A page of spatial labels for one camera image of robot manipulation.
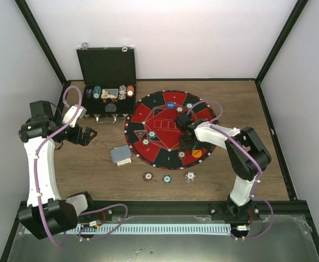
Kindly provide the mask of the blue poker chip stack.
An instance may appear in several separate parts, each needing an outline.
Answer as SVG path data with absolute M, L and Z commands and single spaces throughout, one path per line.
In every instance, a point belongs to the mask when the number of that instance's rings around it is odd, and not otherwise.
M 185 174 L 185 180 L 187 182 L 193 182 L 195 178 L 196 178 L 196 174 L 193 171 L 188 171 Z

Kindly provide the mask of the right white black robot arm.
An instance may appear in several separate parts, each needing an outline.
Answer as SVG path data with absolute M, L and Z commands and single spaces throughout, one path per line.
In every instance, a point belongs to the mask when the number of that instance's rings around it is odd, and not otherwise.
M 205 120 L 193 121 L 185 114 L 178 116 L 174 123 L 182 132 L 180 150 L 212 144 L 227 151 L 236 178 L 226 211 L 230 218 L 241 219 L 247 213 L 255 184 L 271 163 L 271 155 L 256 131 L 251 127 L 227 128 Z

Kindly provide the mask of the red poker chip stack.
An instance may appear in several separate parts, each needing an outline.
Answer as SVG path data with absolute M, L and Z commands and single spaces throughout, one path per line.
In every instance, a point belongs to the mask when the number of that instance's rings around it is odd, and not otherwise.
M 143 180 L 144 181 L 151 181 L 153 178 L 153 174 L 150 172 L 146 172 L 143 174 Z

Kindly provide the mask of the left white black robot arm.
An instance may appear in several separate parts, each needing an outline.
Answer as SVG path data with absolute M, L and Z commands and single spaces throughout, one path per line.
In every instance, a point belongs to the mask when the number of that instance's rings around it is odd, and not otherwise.
M 29 168 L 27 206 L 19 211 L 19 221 L 41 240 L 74 229 L 78 216 L 86 221 L 95 216 L 96 206 L 87 191 L 66 200 L 61 198 L 56 184 L 54 152 L 55 144 L 64 141 L 87 146 L 97 132 L 77 124 L 77 119 L 86 112 L 82 106 L 71 106 L 61 122 L 54 120 L 50 102 L 40 100 L 29 106 L 31 118 L 19 130 Z

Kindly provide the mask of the teal poker chip stack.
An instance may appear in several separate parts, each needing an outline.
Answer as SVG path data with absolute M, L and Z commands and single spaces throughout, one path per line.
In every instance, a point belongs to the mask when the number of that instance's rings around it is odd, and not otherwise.
M 171 181 L 172 181 L 172 178 L 171 178 L 170 175 L 163 176 L 163 182 L 164 183 L 171 183 Z

